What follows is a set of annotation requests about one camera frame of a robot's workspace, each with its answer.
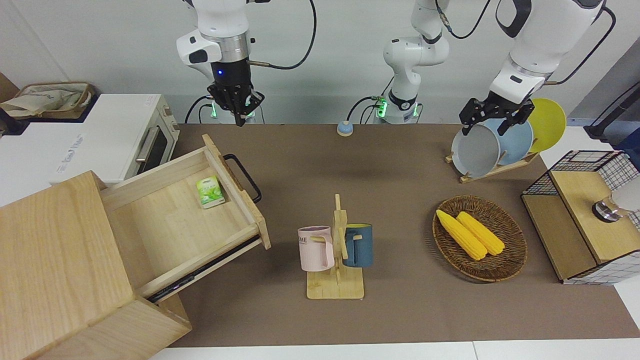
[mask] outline oven door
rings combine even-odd
[[[147,129],[145,140],[142,143],[140,152],[136,156],[136,163],[139,164],[137,174],[153,169],[169,161],[175,140],[171,136],[169,129],[158,114]]]

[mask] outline blue mug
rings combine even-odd
[[[347,224],[344,235],[347,245],[348,259],[343,259],[345,266],[366,268],[373,265],[373,227],[371,224]]]

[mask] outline wire basket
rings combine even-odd
[[[439,207],[456,217],[466,211],[486,226],[502,242],[502,253],[473,260],[444,229],[437,215],[433,215],[433,237],[444,258],[461,273],[473,279],[497,282],[510,279],[522,270],[527,261],[527,242],[520,226],[500,206],[481,197],[462,195],[444,201]]]

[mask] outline corn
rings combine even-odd
[[[453,240],[456,240],[456,243],[458,243],[473,260],[484,259],[486,256],[486,248],[466,227],[462,226],[454,217],[442,210],[436,210],[436,214],[440,219],[440,223],[451,235]]]
[[[498,239],[495,234],[468,213],[461,211],[456,219],[476,236],[484,247],[486,247],[489,254],[497,255],[504,250],[502,240]]]

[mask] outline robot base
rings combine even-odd
[[[416,112],[417,103],[413,104],[409,108],[409,110],[401,111],[399,109],[392,109],[391,106],[387,107],[384,117],[380,117],[376,112],[376,119],[378,119],[379,124],[393,124],[393,125],[401,125],[401,124],[415,124],[418,114]]]

